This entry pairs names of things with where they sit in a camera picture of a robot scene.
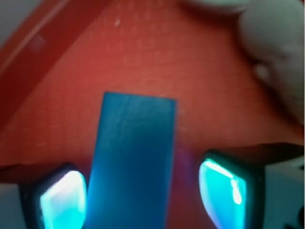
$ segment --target blue plastic piece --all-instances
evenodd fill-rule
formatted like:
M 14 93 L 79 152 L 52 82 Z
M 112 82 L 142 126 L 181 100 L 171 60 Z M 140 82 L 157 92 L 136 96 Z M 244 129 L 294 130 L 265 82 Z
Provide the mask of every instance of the blue plastic piece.
M 170 99 L 104 95 L 86 229 L 165 227 L 175 111 Z

